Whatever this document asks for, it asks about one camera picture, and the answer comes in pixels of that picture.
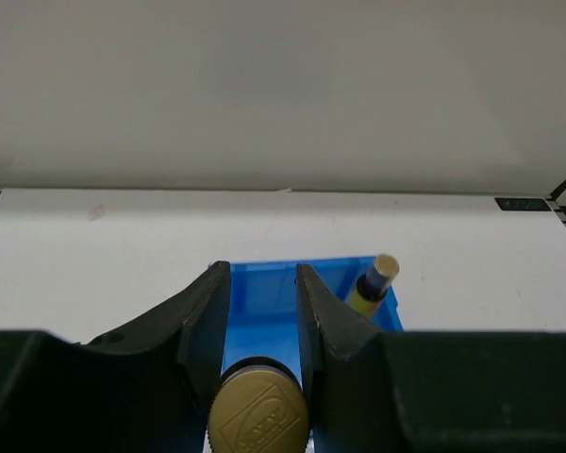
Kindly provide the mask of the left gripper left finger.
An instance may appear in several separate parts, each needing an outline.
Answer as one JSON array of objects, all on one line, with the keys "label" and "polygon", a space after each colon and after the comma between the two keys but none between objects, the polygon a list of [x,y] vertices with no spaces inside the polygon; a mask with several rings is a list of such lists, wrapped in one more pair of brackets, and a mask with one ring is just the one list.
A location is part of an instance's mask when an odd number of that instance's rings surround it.
[{"label": "left gripper left finger", "polygon": [[0,452],[199,452],[221,375],[230,265],[86,344],[0,330]]}]

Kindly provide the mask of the small amber bottle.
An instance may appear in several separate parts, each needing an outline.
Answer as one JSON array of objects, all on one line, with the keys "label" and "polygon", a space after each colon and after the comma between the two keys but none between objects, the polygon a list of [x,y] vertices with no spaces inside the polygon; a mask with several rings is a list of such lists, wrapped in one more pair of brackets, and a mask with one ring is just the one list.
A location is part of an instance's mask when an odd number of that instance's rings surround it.
[{"label": "small amber bottle", "polygon": [[208,414],[213,452],[304,452],[309,434],[308,403],[286,365],[255,356],[223,373]]},{"label": "small amber bottle", "polygon": [[346,304],[371,319],[385,301],[399,272],[400,264],[394,256],[375,256],[366,271],[358,277],[354,289],[346,298]]}]

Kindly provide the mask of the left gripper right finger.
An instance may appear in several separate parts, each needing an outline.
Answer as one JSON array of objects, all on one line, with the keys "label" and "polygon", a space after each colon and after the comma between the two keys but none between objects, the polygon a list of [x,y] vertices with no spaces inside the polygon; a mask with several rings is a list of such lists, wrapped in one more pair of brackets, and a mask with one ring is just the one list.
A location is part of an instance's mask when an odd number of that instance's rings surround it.
[{"label": "left gripper right finger", "polygon": [[566,333],[387,332],[296,268],[318,452],[566,452]]}]

